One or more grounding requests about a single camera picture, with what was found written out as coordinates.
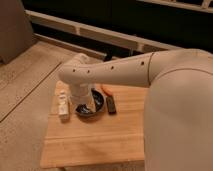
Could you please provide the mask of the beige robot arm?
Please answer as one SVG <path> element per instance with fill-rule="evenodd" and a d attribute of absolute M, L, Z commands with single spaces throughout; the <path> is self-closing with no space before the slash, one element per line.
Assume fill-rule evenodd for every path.
<path fill-rule="evenodd" d="M 80 53 L 59 78 L 77 103 L 91 83 L 146 87 L 145 171 L 213 171 L 213 53 L 176 49 L 96 64 Z"/>

